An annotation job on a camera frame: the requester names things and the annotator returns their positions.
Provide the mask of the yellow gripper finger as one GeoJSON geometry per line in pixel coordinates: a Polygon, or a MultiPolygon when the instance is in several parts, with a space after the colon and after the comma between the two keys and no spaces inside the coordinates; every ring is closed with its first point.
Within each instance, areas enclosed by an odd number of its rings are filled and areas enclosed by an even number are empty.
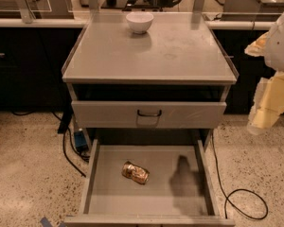
{"type": "Polygon", "coordinates": [[[270,129],[284,113],[284,72],[261,78],[248,116],[247,130],[259,135],[270,129]]]}
{"type": "Polygon", "coordinates": [[[255,41],[249,44],[244,53],[252,57],[264,57],[266,54],[266,46],[268,40],[268,32],[259,36],[255,41]]]}

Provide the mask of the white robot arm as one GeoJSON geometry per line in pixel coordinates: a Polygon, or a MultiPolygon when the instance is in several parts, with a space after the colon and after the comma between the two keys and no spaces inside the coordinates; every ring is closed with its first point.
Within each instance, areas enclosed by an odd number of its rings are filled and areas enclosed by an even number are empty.
{"type": "Polygon", "coordinates": [[[268,32],[249,44],[244,53],[264,58],[265,64],[275,70],[269,79],[261,78],[254,95],[254,105],[247,130],[259,135],[270,129],[284,113],[284,12],[268,32]]]}

